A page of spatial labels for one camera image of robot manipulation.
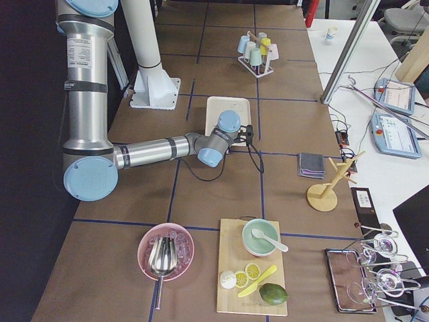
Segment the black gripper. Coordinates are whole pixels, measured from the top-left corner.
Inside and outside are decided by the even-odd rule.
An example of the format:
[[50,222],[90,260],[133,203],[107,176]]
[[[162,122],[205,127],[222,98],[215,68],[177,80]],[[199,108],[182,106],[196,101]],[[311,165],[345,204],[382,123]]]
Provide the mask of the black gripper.
[[244,143],[245,145],[252,145],[253,136],[254,136],[253,126],[251,124],[242,125],[238,132],[238,142]]

